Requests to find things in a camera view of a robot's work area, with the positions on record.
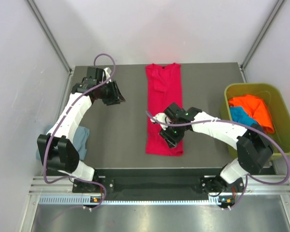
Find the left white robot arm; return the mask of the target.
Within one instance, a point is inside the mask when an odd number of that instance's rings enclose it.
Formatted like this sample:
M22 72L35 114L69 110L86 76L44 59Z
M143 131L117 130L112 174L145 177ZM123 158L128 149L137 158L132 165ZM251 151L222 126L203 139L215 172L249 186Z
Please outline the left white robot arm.
M125 102L116 81L112 80L112 74L108 67L89 67L82 81L72 87L68 102L55 125L46 134L39 135L37 145L44 176L47 176L47 170L53 170L66 178L82 181L88 191L99 188L96 170L81 161L73 139L94 101L101 100L107 106Z

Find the magenta t shirt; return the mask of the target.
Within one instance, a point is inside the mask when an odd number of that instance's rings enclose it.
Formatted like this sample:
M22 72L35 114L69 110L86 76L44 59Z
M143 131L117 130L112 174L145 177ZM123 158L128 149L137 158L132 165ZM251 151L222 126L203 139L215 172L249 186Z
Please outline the magenta t shirt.
M153 116L162 113L173 102L183 107L180 64L173 63L165 66L150 64L145 67L145 73L148 81L147 110ZM160 130L160 125L153 124L150 119L147 120L145 152L162 156L182 156L183 143L180 142L175 148L169 148L159 135Z

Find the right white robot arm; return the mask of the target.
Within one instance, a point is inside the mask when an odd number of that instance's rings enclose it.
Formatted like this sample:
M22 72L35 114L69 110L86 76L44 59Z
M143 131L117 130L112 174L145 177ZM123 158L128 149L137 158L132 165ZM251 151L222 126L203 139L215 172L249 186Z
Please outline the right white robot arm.
M220 140L237 151L237 158L226 164L219 175L203 183L203 189L208 193L228 191L244 175L259 174L273 154L272 144L258 134L262 127L255 123L248 130L240 125L220 122L195 107L184 110L176 103L154 118L161 122L159 135L169 148L177 147L185 132L192 131Z

